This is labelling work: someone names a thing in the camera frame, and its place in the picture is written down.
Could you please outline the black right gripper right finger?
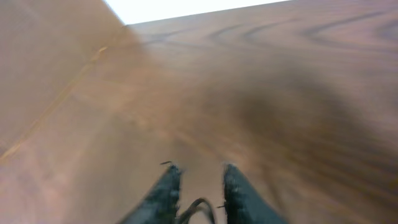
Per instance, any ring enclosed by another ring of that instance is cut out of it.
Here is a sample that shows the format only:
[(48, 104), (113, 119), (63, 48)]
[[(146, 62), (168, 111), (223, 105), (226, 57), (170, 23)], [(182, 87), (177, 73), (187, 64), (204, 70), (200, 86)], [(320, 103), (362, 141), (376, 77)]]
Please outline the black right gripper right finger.
[(224, 167), (223, 192), (227, 224), (287, 224), (233, 164)]

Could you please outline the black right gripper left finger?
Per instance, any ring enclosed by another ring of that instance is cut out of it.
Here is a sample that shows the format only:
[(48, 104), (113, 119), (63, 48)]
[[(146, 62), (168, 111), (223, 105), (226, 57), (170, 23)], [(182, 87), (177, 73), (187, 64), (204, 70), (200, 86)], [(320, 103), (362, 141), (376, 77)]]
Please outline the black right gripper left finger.
[(174, 223), (180, 198), (181, 171), (168, 166), (140, 204), (123, 217), (120, 224)]

